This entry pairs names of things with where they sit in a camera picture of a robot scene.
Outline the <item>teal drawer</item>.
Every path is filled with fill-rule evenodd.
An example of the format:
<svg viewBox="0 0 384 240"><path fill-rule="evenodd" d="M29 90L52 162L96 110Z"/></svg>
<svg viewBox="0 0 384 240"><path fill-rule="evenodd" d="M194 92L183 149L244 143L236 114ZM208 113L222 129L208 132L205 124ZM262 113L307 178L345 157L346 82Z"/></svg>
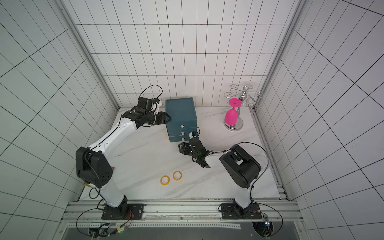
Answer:
<svg viewBox="0 0 384 240"><path fill-rule="evenodd" d="M173 136L173 137L169 137L169 141L171 143L174 143L174 142L185 142L185 141L189 141L191 138L189 135L183 135L183 136Z"/></svg>
<svg viewBox="0 0 384 240"><path fill-rule="evenodd" d="M181 128L181 129L169 129L167 131L168 131L169 137L189 136L190 133L197 131L197 127Z"/></svg>
<svg viewBox="0 0 384 240"><path fill-rule="evenodd" d="M191 120L191 121L174 121L174 120L171 120L168 123L166 123L166 127L168 130L196 128L197 123L198 123L197 120Z"/></svg>

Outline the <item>yellow tape roll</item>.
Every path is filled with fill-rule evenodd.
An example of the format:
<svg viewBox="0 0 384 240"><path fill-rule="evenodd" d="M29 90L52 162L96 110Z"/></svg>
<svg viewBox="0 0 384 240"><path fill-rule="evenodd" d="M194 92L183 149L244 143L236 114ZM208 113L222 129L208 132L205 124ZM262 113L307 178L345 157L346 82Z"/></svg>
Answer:
<svg viewBox="0 0 384 240"><path fill-rule="evenodd" d="M182 172L180 172L180 171L175 171L175 172L173 173L173 179L174 179L175 181L180 181L180 180L182 179L182 177L183 177L183 174L182 174Z"/></svg>
<svg viewBox="0 0 384 240"><path fill-rule="evenodd" d="M170 183L170 177L162 176L160 182L162 186L167 186Z"/></svg>

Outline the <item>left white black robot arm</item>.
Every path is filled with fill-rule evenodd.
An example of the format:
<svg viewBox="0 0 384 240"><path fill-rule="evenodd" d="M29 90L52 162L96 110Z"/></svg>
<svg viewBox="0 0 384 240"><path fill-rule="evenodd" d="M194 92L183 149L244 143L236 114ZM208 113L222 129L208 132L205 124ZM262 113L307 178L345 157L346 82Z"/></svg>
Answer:
<svg viewBox="0 0 384 240"><path fill-rule="evenodd" d="M158 98L139 97L138 104L123 113L118 123L103 137L76 151L77 177L95 188L105 201L103 220L126 219L131 211L127 197L112 180L113 168L108 162L111 153L138 128L168 123L171 117L159 111L161 106Z"/></svg>

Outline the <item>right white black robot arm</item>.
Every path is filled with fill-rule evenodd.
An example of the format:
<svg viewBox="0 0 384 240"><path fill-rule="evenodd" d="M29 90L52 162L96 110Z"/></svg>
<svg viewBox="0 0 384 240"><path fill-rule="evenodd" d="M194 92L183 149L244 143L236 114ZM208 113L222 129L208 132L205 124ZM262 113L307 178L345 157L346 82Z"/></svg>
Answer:
<svg viewBox="0 0 384 240"><path fill-rule="evenodd" d="M219 212L223 220L260 220L263 213L259 204L252 199L253 184L259 177L262 167L239 144L221 152L208 151L198 137L187 143L178 144L179 152L190 156L202 168L223 167L237 185L234 200L230 204L220 204Z"/></svg>

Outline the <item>teal bottom drawer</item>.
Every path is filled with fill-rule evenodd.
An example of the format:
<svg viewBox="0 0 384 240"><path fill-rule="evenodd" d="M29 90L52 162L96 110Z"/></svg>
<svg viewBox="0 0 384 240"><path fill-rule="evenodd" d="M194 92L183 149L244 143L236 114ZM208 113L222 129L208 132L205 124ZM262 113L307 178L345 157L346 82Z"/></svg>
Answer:
<svg viewBox="0 0 384 240"><path fill-rule="evenodd" d="M185 141L189 141L191 138L189 135L183 135L183 136L173 136L173 137L169 137L169 141L171 143L174 143L174 142L185 142Z"/></svg>

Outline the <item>teal drawer cabinet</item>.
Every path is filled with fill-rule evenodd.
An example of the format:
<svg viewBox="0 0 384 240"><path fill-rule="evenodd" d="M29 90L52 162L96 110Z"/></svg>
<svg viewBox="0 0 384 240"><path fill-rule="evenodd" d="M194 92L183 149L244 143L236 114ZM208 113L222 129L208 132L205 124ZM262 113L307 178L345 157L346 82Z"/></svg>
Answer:
<svg viewBox="0 0 384 240"><path fill-rule="evenodd" d="M193 98L166 100L166 112L174 121L198 121Z"/></svg>

